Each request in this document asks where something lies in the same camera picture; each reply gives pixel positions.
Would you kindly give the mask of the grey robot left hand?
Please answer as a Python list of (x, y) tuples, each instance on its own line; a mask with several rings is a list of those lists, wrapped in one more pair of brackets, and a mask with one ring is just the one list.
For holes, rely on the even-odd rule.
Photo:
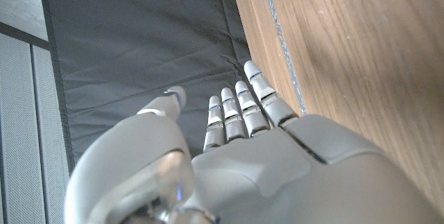
[(177, 124), (170, 87), (79, 159), (66, 223), (442, 223), (402, 169), (361, 135), (300, 117), (254, 62), (211, 97), (203, 152)]

